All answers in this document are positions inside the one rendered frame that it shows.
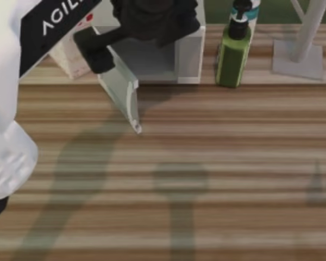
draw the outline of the black bottle cap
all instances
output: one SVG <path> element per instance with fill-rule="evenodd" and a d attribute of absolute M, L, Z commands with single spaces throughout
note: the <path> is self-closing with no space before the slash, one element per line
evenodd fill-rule
<path fill-rule="evenodd" d="M 247 34 L 249 20 L 245 13 L 252 9 L 251 0 L 234 0 L 233 8 L 237 14 L 232 17 L 229 23 L 228 35 L 233 40 L 242 40 Z"/>

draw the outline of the open box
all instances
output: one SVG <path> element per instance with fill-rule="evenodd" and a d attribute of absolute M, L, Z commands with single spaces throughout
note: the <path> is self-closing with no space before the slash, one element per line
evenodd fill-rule
<path fill-rule="evenodd" d="M 125 39 L 109 47 L 116 67 L 98 76 L 134 131 L 141 133 L 136 90 L 140 83 L 199 84 L 205 41 L 204 1 L 198 0 L 199 31 L 158 49 L 153 42 Z M 92 26 L 97 34 L 117 28 L 112 4 L 103 1 L 93 12 Z"/>

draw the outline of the red dot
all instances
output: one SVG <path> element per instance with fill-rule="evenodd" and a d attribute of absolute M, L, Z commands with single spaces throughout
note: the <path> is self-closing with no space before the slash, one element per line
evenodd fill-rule
<path fill-rule="evenodd" d="M 87 22 L 91 21 L 93 19 L 93 14 L 89 14 L 86 17 Z"/>

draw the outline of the stand base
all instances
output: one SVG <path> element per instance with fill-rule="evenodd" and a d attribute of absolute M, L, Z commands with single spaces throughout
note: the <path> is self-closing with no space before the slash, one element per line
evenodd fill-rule
<path fill-rule="evenodd" d="M 274 73 L 294 77 L 323 80 L 323 48 L 312 45 L 307 57 L 300 63 L 291 61 L 291 53 L 295 42 L 274 41 L 273 69 Z"/>

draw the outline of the green background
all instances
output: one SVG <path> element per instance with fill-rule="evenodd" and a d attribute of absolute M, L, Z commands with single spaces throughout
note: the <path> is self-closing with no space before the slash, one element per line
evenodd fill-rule
<path fill-rule="evenodd" d="M 309 1 L 299 0 L 304 10 Z M 227 23 L 232 2 L 233 0 L 204 0 L 207 23 Z M 262 0 L 258 23 L 300 23 L 300 20 L 290 0 Z"/>

